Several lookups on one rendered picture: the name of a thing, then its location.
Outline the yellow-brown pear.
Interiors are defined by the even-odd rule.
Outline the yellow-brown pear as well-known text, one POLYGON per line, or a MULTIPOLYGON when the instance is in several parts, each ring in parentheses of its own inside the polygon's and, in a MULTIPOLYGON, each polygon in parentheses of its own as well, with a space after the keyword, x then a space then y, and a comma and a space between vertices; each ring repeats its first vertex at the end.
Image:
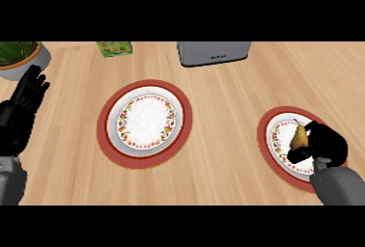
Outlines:
POLYGON ((305 126, 302 124, 298 125, 296 134, 290 143, 290 148, 295 151, 299 148, 308 146, 308 136, 305 126))

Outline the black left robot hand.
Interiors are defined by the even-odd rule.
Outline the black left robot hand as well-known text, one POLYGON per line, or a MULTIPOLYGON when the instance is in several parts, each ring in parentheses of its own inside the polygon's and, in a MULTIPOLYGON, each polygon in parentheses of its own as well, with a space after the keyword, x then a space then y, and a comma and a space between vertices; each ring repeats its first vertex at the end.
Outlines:
POLYGON ((36 113, 49 87, 42 68, 32 65, 13 97, 0 103, 0 156, 18 156, 27 147, 36 113))

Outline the red-rimmed floral plate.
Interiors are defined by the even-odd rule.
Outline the red-rimmed floral plate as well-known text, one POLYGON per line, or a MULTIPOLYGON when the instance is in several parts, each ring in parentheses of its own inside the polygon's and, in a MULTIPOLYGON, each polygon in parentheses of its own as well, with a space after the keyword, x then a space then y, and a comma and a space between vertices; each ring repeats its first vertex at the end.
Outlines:
POLYGON ((156 167, 179 153, 191 129, 193 107, 184 91, 162 80, 138 81, 113 95, 103 108, 103 152, 125 168, 156 167))
POLYGON ((264 114, 258 129, 259 147, 270 168, 292 186, 310 193, 315 192, 310 181, 314 174, 314 159, 310 158, 293 164, 287 154, 298 125, 308 125, 312 121, 327 124, 305 109, 280 106, 264 114))

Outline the green patterned carton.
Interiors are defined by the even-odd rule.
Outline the green patterned carton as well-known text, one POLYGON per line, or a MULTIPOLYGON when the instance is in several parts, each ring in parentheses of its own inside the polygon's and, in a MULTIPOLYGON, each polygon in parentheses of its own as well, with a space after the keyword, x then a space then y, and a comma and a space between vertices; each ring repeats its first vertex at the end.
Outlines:
POLYGON ((98 47, 104 58, 131 55, 134 46, 129 41, 100 41, 98 47))

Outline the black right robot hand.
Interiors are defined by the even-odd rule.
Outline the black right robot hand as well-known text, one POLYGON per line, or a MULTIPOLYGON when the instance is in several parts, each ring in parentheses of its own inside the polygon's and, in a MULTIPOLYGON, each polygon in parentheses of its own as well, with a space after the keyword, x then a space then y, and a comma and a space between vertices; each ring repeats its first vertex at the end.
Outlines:
POLYGON ((312 121, 305 125, 308 146, 290 148, 287 158, 293 164, 307 159, 330 159, 329 167, 341 167, 348 159, 348 142, 344 135, 324 123, 312 121))

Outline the grey toaster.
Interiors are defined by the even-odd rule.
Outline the grey toaster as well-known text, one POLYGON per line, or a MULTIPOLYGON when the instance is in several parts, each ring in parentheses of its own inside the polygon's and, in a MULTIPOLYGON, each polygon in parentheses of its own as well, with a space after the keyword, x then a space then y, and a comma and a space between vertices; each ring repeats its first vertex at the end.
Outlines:
POLYGON ((249 41, 179 41, 182 65, 191 68, 245 60, 250 47, 249 41))

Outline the potted green plant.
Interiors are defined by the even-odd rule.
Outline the potted green plant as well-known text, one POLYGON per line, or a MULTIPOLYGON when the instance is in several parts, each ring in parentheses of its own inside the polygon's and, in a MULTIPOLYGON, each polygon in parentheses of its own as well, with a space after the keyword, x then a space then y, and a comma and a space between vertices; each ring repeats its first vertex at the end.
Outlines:
POLYGON ((0 77, 20 81, 32 65, 47 69, 52 54, 42 41, 0 41, 0 77))

